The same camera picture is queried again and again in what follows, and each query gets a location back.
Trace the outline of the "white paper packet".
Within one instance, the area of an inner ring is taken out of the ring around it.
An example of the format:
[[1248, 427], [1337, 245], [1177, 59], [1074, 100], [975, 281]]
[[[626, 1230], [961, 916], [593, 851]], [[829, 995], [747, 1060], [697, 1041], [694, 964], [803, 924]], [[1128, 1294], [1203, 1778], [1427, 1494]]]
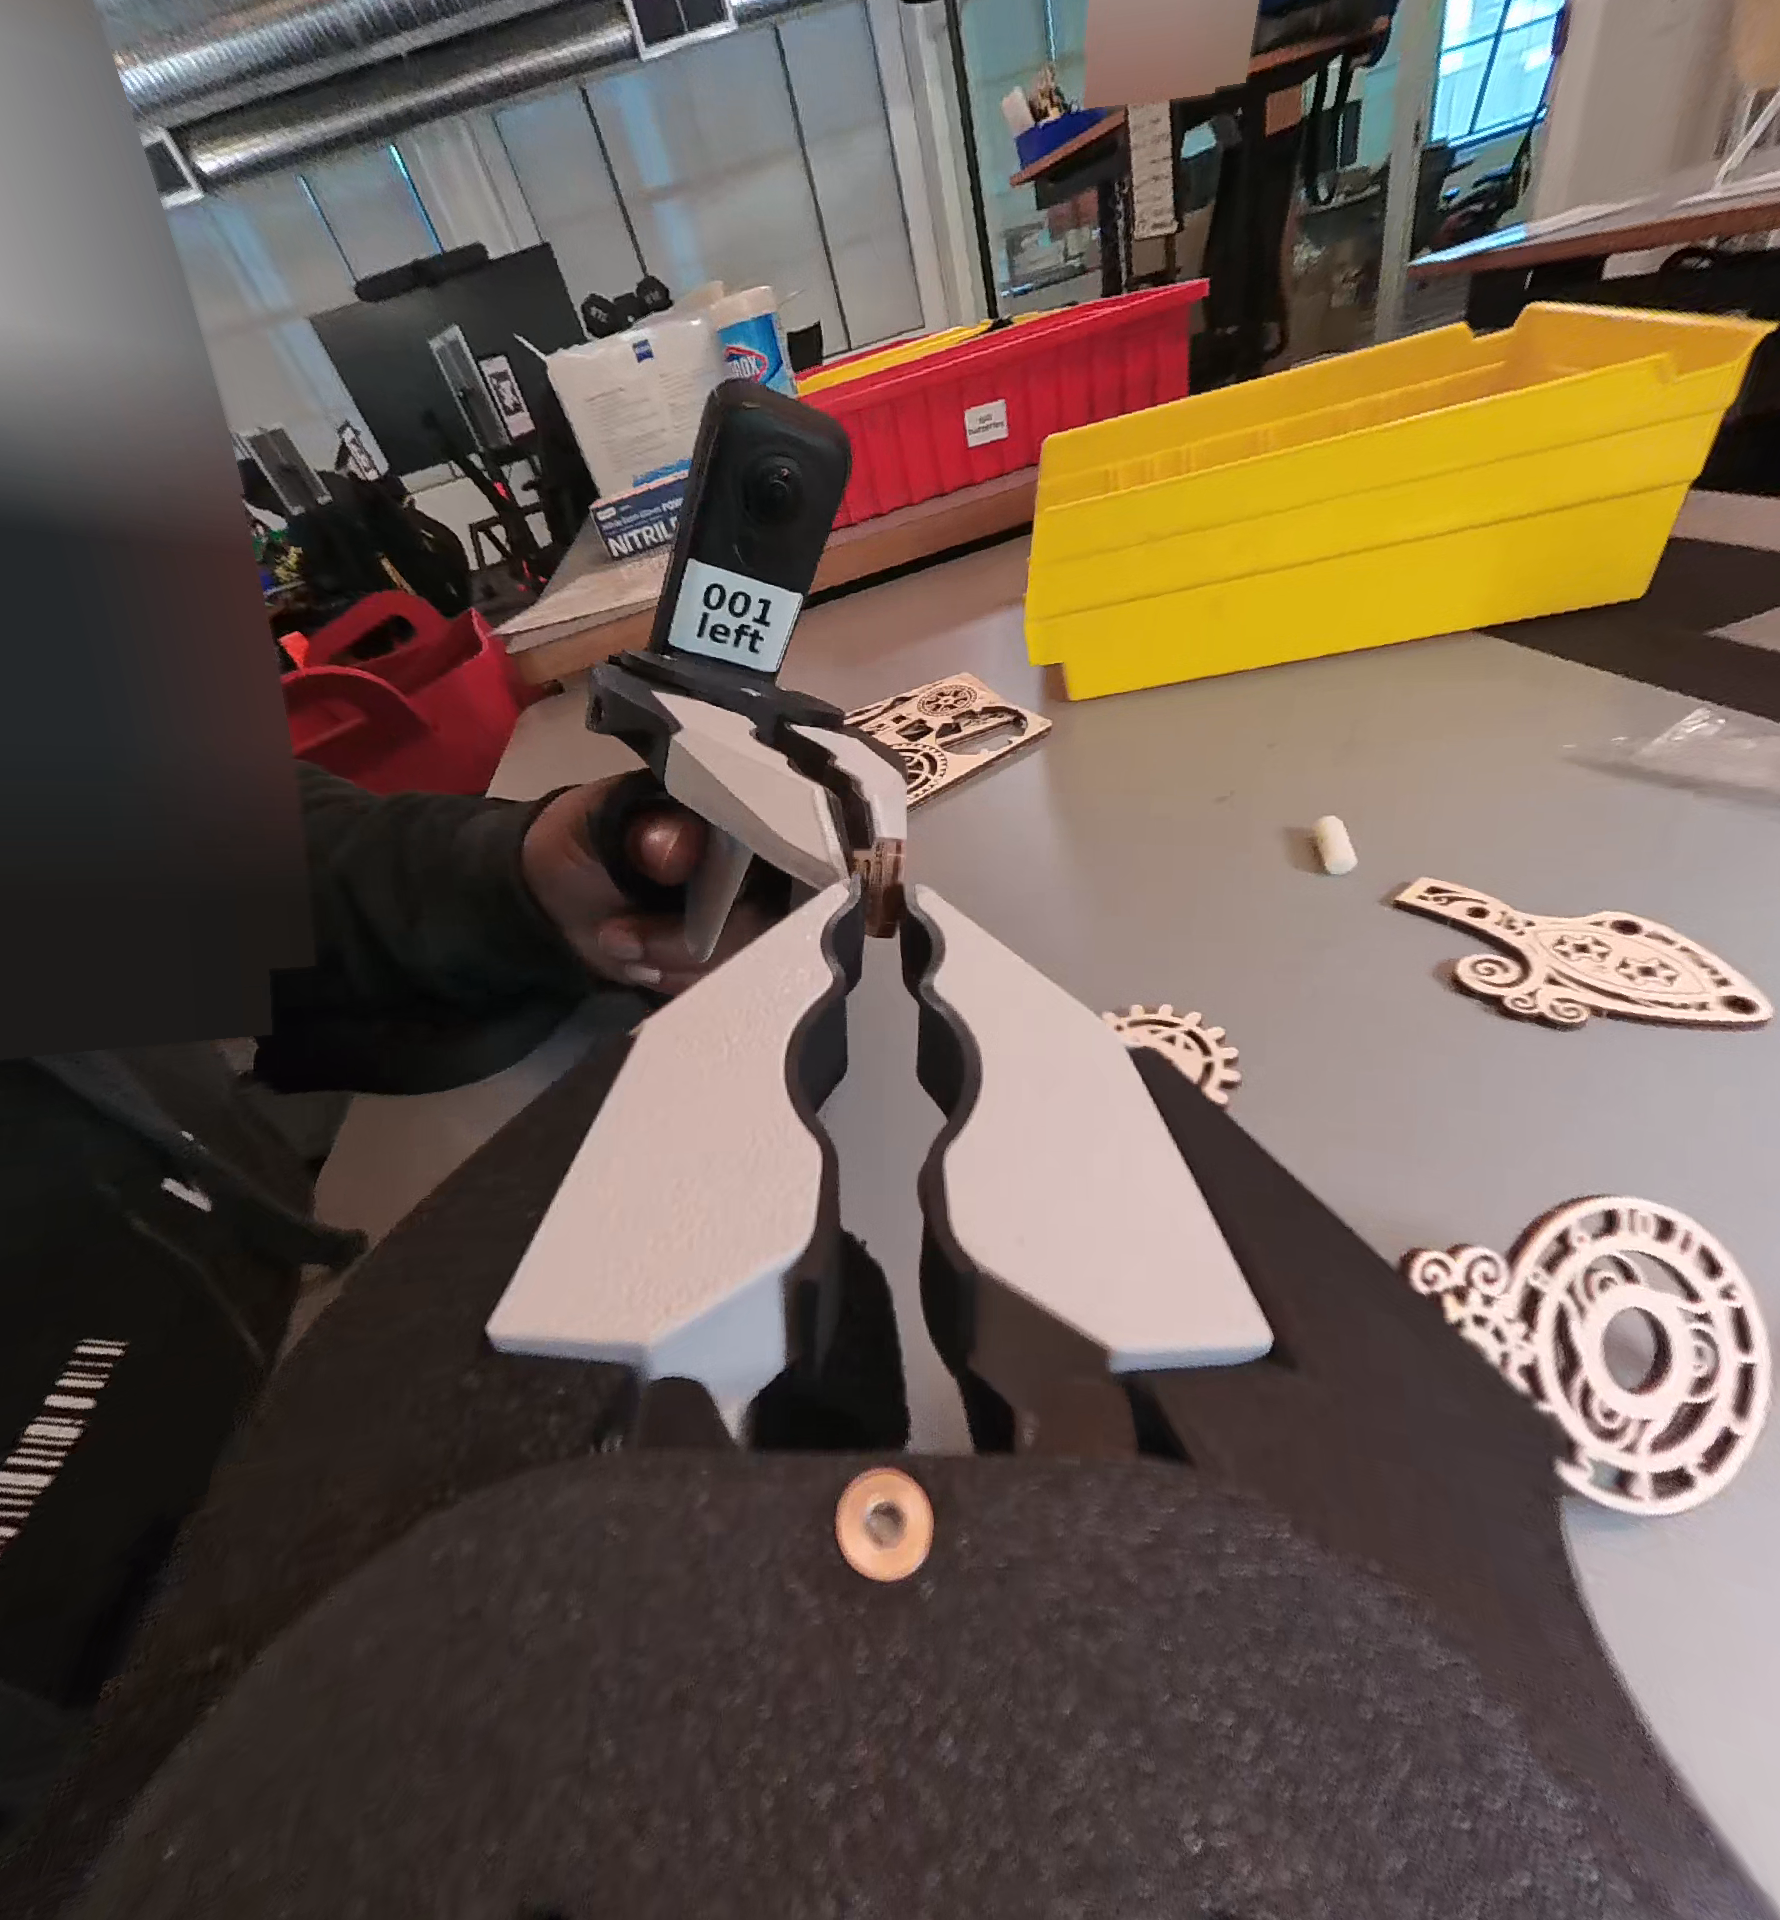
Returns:
[[689, 463], [703, 408], [726, 378], [706, 309], [560, 350], [542, 360], [599, 501], [634, 493]]

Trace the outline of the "black screen on stand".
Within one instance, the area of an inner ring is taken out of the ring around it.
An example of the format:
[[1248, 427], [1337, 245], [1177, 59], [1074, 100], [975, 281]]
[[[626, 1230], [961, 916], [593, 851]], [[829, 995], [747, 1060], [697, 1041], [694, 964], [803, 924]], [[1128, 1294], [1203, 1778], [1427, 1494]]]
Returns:
[[525, 414], [561, 423], [542, 355], [581, 346], [551, 246], [489, 254], [471, 245], [356, 282], [354, 297], [307, 319], [360, 422], [390, 473], [410, 477], [469, 443], [428, 343], [460, 329], [475, 363], [502, 360]]

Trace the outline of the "yellow plastic bin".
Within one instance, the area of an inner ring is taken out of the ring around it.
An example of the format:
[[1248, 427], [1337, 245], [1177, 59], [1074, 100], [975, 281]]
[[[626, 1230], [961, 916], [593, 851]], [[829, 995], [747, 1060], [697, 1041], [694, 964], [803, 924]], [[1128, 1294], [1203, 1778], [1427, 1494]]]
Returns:
[[1642, 600], [1773, 332], [1532, 304], [1057, 433], [1028, 660], [1094, 701]]
[[935, 334], [924, 334], [924, 336], [912, 336], [906, 342], [885, 343], [876, 350], [857, 350], [855, 355], [820, 364], [816, 372], [797, 372], [794, 392], [801, 399], [812, 399], [830, 387], [843, 387], [861, 378], [896, 372], [908, 364], [924, 363], [926, 358], [946, 355], [951, 350], [975, 343], [985, 340], [987, 334], [998, 334], [1012, 324], [1042, 324], [1046, 319], [1061, 319], [1069, 310], [1071, 310], [1069, 305], [1061, 305], [1061, 309], [1050, 309], [1050, 310], [1021, 314], [1012, 319], [994, 319], [994, 320], [987, 319], [987, 320], [961, 324], [961, 327], [944, 329]]

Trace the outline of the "wooden gear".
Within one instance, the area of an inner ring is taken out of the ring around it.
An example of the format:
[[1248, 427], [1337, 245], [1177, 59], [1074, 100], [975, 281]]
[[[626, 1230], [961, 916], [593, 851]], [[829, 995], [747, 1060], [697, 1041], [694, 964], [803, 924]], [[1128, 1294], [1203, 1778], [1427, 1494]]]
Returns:
[[1124, 1047], [1159, 1053], [1209, 1103], [1227, 1107], [1242, 1087], [1239, 1047], [1227, 1029], [1209, 1024], [1196, 1011], [1162, 1005], [1128, 1005], [1105, 1011], [1100, 1020]]

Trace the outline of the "white wipes canister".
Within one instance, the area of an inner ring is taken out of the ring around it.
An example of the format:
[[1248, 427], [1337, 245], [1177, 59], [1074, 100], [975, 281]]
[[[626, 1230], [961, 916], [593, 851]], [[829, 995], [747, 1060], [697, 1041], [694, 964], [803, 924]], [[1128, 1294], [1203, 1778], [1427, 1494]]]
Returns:
[[726, 379], [747, 379], [794, 399], [794, 372], [784, 350], [780, 297], [769, 286], [726, 293], [710, 304], [710, 327], [726, 364]]

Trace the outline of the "grey desk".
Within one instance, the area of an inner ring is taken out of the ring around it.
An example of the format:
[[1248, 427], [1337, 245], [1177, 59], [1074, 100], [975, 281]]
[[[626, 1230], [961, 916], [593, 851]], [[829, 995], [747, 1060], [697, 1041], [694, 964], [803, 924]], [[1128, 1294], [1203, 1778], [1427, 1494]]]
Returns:
[[[1766, 1316], [1766, 1433], [1675, 1521], [1565, 1502], [1598, 1628], [1656, 1738], [1780, 1907], [1780, 807], [1584, 770], [1682, 701], [1443, 636], [1061, 706], [1025, 663], [1023, 541], [823, 604], [790, 684], [861, 707], [975, 673], [1052, 719], [910, 819], [912, 873], [1093, 1007], [1169, 1004], [1239, 1047], [1235, 1120], [1386, 1262], [1509, 1246], [1554, 1203], [1651, 1197]], [[1327, 877], [1338, 816], [1357, 873]], [[1456, 992], [1474, 948], [1391, 895], [1464, 883], [1537, 913], [1632, 909], [1766, 989], [1745, 1034], [1556, 1030]]]

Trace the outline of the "wooden gear assembly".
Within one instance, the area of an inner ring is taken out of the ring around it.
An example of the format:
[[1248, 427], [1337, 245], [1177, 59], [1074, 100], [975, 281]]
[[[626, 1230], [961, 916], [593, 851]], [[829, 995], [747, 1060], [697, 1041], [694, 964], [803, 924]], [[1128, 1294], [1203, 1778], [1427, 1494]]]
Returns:
[[1736, 1257], [1679, 1207], [1595, 1194], [1509, 1251], [1409, 1251], [1409, 1287], [1556, 1432], [1574, 1497], [1661, 1521], [1725, 1492], [1770, 1417], [1770, 1335]]

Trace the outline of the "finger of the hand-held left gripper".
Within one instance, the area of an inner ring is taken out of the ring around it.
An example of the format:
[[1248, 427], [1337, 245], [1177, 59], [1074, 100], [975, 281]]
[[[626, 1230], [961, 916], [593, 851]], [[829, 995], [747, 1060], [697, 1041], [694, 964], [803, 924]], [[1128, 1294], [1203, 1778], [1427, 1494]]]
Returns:
[[829, 795], [848, 863], [908, 842], [908, 783], [898, 755], [843, 724], [784, 724], [784, 760]]
[[666, 691], [661, 788], [780, 875], [829, 887], [851, 877], [851, 855], [829, 788], [765, 746], [749, 719]]

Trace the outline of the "wooden side table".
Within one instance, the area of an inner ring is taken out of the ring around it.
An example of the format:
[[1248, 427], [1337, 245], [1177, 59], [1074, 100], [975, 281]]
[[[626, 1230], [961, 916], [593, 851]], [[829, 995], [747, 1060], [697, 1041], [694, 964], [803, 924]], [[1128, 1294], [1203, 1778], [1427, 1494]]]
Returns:
[[[825, 543], [807, 604], [1023, 533], [1030, 529], [1037, 493], [1038, 470], [1025, 468], [838, 529]], [[660, 546], [647, 556], [612, 561], [596, 529], [584, 525], [547, 593], [494, 629], [519, 683], [561, 684], [605, 656], [647, 646], [670, 554], [670, 546]]]

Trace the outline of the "small clear plastic bag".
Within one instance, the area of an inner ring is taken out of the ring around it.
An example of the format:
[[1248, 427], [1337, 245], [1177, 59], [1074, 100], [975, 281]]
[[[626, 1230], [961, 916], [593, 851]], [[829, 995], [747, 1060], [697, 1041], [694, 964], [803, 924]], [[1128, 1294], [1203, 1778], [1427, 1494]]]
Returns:
[[1696, 707], [1654, 736], [1587, 739], [1565, 756], [1619, 780], [1780, 807], [1780, 724], [1725, 707]]

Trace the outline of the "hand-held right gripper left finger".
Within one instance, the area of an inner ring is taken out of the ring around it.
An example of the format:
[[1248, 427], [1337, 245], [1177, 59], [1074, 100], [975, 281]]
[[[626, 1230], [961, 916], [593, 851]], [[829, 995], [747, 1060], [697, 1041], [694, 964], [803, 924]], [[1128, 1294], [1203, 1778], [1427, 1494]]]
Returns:
[[638, 1024], [488, 1318], [494, 1351], [684, 1379], [749, 1433], [760, 1396], [834, 1328], [823, 1107], [858, 973], [861, 884], [835, 883]]

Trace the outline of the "person's left hand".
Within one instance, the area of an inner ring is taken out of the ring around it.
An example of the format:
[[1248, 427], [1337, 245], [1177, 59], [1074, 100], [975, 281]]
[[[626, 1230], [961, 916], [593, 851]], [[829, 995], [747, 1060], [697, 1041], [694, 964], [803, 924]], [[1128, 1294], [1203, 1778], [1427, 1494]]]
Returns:
[[708, 846], [708, 823], [637, 772], [553, 795], [525, 829], [521, 877], [593, 977], [670, 998], [710, 970], [684, 942]]

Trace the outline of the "red plastic bin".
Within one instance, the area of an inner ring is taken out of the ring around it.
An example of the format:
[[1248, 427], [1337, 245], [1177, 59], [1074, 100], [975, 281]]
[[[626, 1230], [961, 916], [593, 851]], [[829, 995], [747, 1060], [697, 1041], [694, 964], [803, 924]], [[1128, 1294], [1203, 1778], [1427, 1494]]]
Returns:
[[1182, 400], [1203, 278], [1012, 324], [806, 404], [851, 443], [835, 529], [1034, 468], [1044, 442]]

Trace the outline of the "wooden background table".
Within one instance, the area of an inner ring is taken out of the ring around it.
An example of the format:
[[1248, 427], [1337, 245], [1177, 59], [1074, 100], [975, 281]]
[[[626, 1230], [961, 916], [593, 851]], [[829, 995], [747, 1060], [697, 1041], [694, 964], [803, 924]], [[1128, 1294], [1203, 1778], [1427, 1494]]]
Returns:
[[1763, 173], [1692, 196], [1651, 196], [1497, 228], [1455, 249], [1419, 254], [1406, 273], [1416, 282], [1527, 273], [1565, 260], [1645, 254], [1774, 231], [1780, 231], [1780, 173]]

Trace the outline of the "hanging white paper list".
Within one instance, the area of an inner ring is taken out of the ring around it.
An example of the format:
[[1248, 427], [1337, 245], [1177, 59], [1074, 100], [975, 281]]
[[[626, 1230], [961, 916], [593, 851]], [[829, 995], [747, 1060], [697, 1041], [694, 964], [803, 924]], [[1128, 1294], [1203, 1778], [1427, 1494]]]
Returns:
[[1132, 238], [1169, 238], [1179, 228], [1174, 104], [1126, 109], [1124, 137]]

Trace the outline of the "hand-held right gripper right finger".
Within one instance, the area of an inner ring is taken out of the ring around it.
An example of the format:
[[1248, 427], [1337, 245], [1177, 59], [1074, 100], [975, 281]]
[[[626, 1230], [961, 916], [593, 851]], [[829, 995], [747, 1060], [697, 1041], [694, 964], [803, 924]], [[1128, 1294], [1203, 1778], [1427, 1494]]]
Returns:
[[1255, 1365], [1273, 1328], [1135, 1053], [919, 884], [903, 982], [938, 1133], [926, 1330], [971, 1444], [1135, 1444], [1138, 1384]]

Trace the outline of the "blue glove box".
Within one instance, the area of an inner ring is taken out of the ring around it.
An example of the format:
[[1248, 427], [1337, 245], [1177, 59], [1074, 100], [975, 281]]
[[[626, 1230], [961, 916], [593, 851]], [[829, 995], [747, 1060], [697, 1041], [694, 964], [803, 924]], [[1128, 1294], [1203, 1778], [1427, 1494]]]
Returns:
[[589, 502], [589, 525], [610, 564], [651, 556], [678, 538], [687, 475], [689, 463], [666, 465]]

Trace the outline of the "ornate wooden paddle piece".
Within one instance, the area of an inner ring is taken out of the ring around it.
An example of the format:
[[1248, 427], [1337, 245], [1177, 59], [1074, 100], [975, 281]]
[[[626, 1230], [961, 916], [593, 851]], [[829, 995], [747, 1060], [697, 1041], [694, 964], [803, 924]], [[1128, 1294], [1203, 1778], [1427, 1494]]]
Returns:
[[1574, 1030], [1598, 1018], [1661, 1029], [1754, 1030], [1770, 998], [1710, 948], [1623, 911], [1533, 916], [1461, 883], [1419, 877], [1391, 905], [1479, 943], [1452, 970], [1456, 992], [1512, 1020]]

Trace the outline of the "person's left forearm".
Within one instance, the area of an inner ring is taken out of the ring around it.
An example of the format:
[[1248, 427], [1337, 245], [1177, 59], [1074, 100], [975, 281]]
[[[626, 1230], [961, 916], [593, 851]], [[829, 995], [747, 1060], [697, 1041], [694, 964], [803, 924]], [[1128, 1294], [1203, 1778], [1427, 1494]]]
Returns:
[[521, 1062], [603, 987], [524, 875], [543, 801], [375, 795], [294, 761], [313, 960], [272, 980], [272, 1093], [422, 1095]]

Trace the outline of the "wooden sheet with large cutouts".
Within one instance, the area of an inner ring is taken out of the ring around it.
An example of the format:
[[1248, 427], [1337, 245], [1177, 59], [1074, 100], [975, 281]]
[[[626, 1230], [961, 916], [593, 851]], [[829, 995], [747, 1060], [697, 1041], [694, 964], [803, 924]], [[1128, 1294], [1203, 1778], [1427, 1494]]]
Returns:
[[975, 675], [951, 675], [846, 714], [851, 732], [903, 761], [908, 807], [992, 770], [1052, 724]]

